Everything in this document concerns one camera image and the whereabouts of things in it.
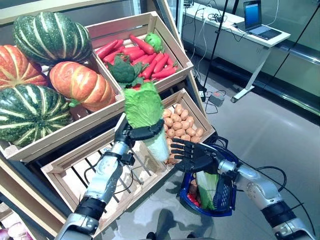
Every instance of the squash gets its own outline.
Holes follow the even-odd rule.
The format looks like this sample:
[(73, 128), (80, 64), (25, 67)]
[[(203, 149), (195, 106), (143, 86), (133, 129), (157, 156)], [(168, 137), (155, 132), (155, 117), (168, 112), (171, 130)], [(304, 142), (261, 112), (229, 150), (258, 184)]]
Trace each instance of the squash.
[(69, 104), (46, 86), (19, 84), (0, 91), (0, 139), (24, 147), (71, 122)]
[(47, 85), (41, 66), (28, 61), (15, 46), (0, 45), (0, 89), (17, 84)]
[(77, 62), (60, 62), (51, 69), (49, 76), (58, 93), (78, 101), (92, 112), (116, 101), (115, 92), (107, 80)]
[(83, 63), (92, 53), (85, 27), (60, 12), (19, 16), (13, 23), (13, 38), (24, 55), (42, 65)]

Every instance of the electrical device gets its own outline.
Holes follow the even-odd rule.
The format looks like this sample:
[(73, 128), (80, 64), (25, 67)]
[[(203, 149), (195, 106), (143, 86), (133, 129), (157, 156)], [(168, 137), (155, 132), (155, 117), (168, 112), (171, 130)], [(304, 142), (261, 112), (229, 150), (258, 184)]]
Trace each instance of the electrical device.
[[(74, 213), (68, 216), (55, 240), (92, 240), (99, 226), (100, 217), (116, 190), (123, 166), (132, 166), (135, 162), (133, 155), (128, 154), (129, 149), (134, 146), (135, 141), (156, 136), (163, 125), (164, 120), (160, 119), (153, 126), (132, 129), (126, 115), (121, 116), (115, 127), (114, 145), (111, 151), (105, 152), (100, 157), (96, 174), (82, 200)], [(240, 163), (226, 160), (219, 148), (177, 138), (172, 141), (174, 144), (171, 147), (174, 150), (171, 152), (178, 154), (174, 158), (181, 159), (174, 166), (176, 169), (185, 173), (205, 171), (219, 174), (223, 181), (236, 185), (237, 189), (244, 191), (261, 210), (278, 240), (316, 240), (285, 203), (276, 186), (263, 178), (259, 172)]]
[(243, 3), (244, 22), (237, 23), (240, 30), (270, 40), (281, 34), (280, 31), (262, 25), (261, 1), (245, 1)]

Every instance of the carrot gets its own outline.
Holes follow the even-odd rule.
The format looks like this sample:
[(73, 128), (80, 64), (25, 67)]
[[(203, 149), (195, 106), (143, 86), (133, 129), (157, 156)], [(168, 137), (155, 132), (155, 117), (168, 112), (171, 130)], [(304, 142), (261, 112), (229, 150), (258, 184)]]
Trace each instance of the carrot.
[(123, 54), (128, 54), (130, 53), (131, 51), (137, 51), (137, 50), (140, 50), (141, 48), (138, 47), (138, 46), (130, 46), (130, 47), (125, 47), (123, 50), (122, 50), (122, 53)]
[(159, 52), (159, 53), (155, 56), (154, 60), (156, 60), (157, 62), (159, 62), (163, 57), (164, 57), (164, 54), (161, 53), (161, 52)]
[(168, 58), (168, 61), (166, 61), (166, 64), (167, 64), (167, 65), (173, 65), (173, 64), (174, 64), (174, 61), (172, 61), (172, 59), (169, 57), (169, 58)]
[(131, 62), (142, 57), (143, 55), (145, 55), (145, 52), (141, 49), (136, 51), (131, 51), (128, 53), (128, 56), (130, 57)]
[(124, 46), (119, 47), (118, 50), (116, 50), (113, 53), (110, 53), (109, 55), (105, 56), (102, 61), (104, 63), (106, 63), (106, 62), (111, 63), (115, 59), (116, 55), (121, 53), (123, 48), (125, 48), (125, 47)]
[(162, 71), (159, 71), (157, 73), (152, 74), (152, 77), (156, 78), (156, 79), (166, 78), (166, 77), (169, 77), (172, 74), (175, 74), (177, 69), (178, 68), (176, 66), (172, 67), (172, 68), (164, 69)]
[(96, 51), (97, 56), (100, 59), (103, 59), (105, 56), (107, 56), (111, 51), (114, 49), (115, 45), (117, 45), (118, 40), (114, 40), (113, 42), (109, 42), (108, 44), (104, 45), (103, 47), (99, 48)]
[(163, 58), (160, 61), (158, 61), (158, 63), (156, 64), (153, 72), (154, 73), (160, 72), (164, 68), (164, 66), (166, 65), (168, 58), (169, 58), (169, 55), (165, 53), (163, 55)]
[(155, 52), (154, 48), (150, 44), (140, 40), (132, 34), (130, 34), (130, 39), (132, 42), (136, 43), (146, 54), (152, 55)]
[(158, 62), (156, 60), (153, 60), (152, 63), (142, 72), (142, 77), (144, 77), (144, 79), (149, 79), (150, 78), (150, 76), (153, 73), (157, 63)]
[(144, 61), (146, 58), (148, 58), (148, 57), (149, 57), (149, 55), (148, 55), (148, 54), (145, 54), (145, 55), (139, 57), (138, 59), (134, 60), (134, 61), (132, 62), (132, 64), (135, 65), (135, 64), (137, 64), (138, 62), (142, 62), (142, 64), (145, 64), (145, 63), (143, 63), (143, 61)]
[(115, 49), (118, 49), (122, 46), (122, 44), (124, 44), (124, 40), (123, 39), (119, 39), (118, 43), (113, 47)]
[(149, 55), (147, 58), (145, 58), (143, 61), (142, 61), (142, 64), (149, 64), (151, 63), (155, 57), (157, 56), (156, 53), (152, 54), (152, 55)]

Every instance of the vegetable in basket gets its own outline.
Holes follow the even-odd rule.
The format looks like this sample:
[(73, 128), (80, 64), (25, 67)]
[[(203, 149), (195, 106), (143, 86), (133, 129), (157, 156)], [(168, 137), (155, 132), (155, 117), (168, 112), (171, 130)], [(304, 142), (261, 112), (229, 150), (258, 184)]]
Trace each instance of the vegetable in basket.
[(160, 53), (164, 51), (164, 46), (162, 44), (162, 39), (155, 33), (149, 32), (144, 41), (147, 44), (150, 44), (156, 53)]
[(120, 56), (115, 56), (114, 65), (107, 63), (114, 79), (119, 83), (121, 88), (133, 87), (136, 84), (143, 84), (144, 79), (138, 77), (143, 70), (141, 62), (131, 66), (130, 62), (124, 61)]
[[(124, 96), (126, 118), (134, 129), (155, 125), (163, 117), (164, 106), (152, 82), (142, 84), (140, 90), (125, 89)], [(143, 142), (157, 161), (168, 159), (169, 149), (164, 129)]]
[(216, 194), (219, 176), (217, 174), (209, 174), (204, 171), (196, 173), (196, 183), (201, 198), (201, 207), (203, 209), (214, 210), (214, 196)]

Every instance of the black pole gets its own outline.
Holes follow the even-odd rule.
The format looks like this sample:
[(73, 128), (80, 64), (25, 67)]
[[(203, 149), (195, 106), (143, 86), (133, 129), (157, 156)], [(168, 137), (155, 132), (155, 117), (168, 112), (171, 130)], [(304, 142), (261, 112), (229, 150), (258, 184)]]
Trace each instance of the black pole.
[(213, 46), (213, 50), (212, 50), (212, 54), (211, 54), (211, 59), (210, 59), (209, 65), (208, 65), (208, 70), (206, 71), (206, 76), (205, 76), (205, 80), (204, 80), (204, 84), (203, 84), (204, 88), (206, 87), (206, 83), (207, 83), (207, 79), (208, 79), (208, 75), (209, 75), (212, 59), (214, 59), (214, 55), (215, 55), (215, 51), (216, 51), (219, 35), (220, 35), (220, 32), (221, 32), (221, 27), (222, 27), (222, 24), (224, 23), (225, 13), (226, 13), (226, 10), (227, 10), (227, 5), (228, 5), (228, 0), (225, 0), (223, 13), (222, 13), (221, 21), (220, 21), (220, 25), (219, 25), (219, 29), (217, 31), (215, 31), (216, 32), (216, 38), (215, 38), (215, 42), (214, 42), (214, 46)]

